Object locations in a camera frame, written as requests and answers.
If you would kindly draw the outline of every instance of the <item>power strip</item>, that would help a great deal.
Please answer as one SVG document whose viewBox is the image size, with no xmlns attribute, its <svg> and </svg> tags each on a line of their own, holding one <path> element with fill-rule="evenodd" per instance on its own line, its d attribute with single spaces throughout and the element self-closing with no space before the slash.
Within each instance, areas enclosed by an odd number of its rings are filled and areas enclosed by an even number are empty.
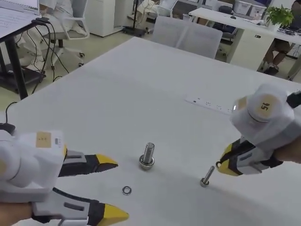
<svg viewBox="0 0 301 226">
<path fill-rule="evenodd" d="M 193 105 L 205 107 L 205 108 L 208 108 L 208 109 L 211 109 L 211 110 L 214 110 L 214 111 L 220 112 L 222 114 L 226 114 L 226 115 L 230 115 L 232 112 L 232 106 L 231 107 L 223 106 L 221 104 L 216 104 L 216 103 L 212 103 L 210 101 L 202 100 L 199 97 L 186 97 L 185 101 L 187 101 Z"/>
</svg>

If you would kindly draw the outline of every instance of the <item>laptop keyboard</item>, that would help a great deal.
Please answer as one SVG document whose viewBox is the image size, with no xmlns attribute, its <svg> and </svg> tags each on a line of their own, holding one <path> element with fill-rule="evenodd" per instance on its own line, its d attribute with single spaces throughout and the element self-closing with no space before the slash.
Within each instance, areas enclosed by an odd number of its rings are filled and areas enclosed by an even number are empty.
<svg viewBox="0 0 301 226">
<path fill-rule="evenodd" d="M 10 26 L 22 23 L 26 19 L 27 17 L 24 13 L 19 14 L 16 11 L 7 12 L 6 10 L 6 12 L 0 13 L 0 27 L 9 28 Z"/>
</svg>

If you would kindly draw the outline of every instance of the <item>potted plant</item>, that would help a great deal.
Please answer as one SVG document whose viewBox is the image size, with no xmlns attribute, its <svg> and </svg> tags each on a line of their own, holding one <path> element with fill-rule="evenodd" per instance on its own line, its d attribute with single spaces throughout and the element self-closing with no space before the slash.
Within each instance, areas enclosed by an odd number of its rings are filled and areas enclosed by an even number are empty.
<svg viewBox="0 0 301 226">
<path fill-rule="evenodd" d="M 281 5 L 278 7 L 269 7 L 267 9 L 267 25 L 270 30 L 277 31 L 279 27 L 287 27 L 293 21 L 293 13 L 290 9 Z"/>
</svg>

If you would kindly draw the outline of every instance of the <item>screw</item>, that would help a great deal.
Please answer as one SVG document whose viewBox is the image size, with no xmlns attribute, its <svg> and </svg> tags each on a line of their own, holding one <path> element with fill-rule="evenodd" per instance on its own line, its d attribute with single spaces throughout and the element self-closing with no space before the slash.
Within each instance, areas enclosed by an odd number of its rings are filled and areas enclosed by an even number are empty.
<svg viewBox="0 0 301 226">
<path fill-rule="evenodd" d="M 214 166 L 211 166 L 206 176 L 201 179 L 200 184 L 202 187 L 207 187 L 209 185 L 209 178 L 211 177 L 213 171 L 215 170 Z"/>
<path fill-rule="evenodd" d="M 147 143 L 144 154 L 140 156 L 139 163 L 143 170 L 150 170 L 155 163 L 155 159 L 152 157 L 154 154 L 155 145 L 153 143 Z"/>
</svg>

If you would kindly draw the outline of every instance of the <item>bolt thread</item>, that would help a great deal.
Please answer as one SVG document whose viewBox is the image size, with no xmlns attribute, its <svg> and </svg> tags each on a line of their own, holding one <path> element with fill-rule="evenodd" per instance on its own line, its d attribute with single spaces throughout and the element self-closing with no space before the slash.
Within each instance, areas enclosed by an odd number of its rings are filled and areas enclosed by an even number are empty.
<svg viewBox="0 0 301 226">
<path fill-rule="evenodd" d="M 152 155 L 155 150 L 155 145 L 153 143 L 148 143 L 145 147 L 144 155 L 143 155 L 143 163 L 150 164 L 152 160 Z"/>
<path fill-rule="evenodd" d="M 215 167 L 214 166 L 211 166 L 209 171 L 207 172 L 206 176 L 204 177 L 203 179 L 203 182 L 206 184 L 209 180 L 209 178 L 211 177 L 213 171 L 215 170 Z"/>
</svg>

